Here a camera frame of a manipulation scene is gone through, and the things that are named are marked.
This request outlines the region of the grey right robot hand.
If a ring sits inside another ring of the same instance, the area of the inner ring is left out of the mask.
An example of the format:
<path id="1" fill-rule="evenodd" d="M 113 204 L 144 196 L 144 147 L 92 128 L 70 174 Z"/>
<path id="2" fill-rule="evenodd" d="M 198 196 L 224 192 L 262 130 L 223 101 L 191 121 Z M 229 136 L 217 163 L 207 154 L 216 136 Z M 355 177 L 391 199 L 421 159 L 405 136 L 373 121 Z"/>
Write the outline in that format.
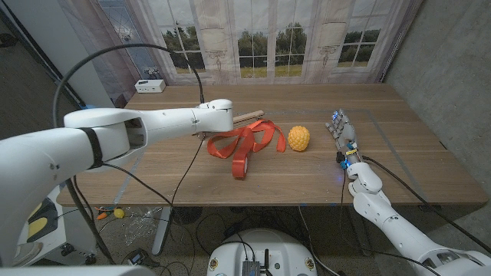
<path id="1" fill-rule="evenodd" d="M 331 122 L 325 126 L 334 138 L 334 144 L 338 149 L 336 162 L 342 169 L 362 161 L 354 127 L 342 109 L 336 110 L 331 116 Z"/>

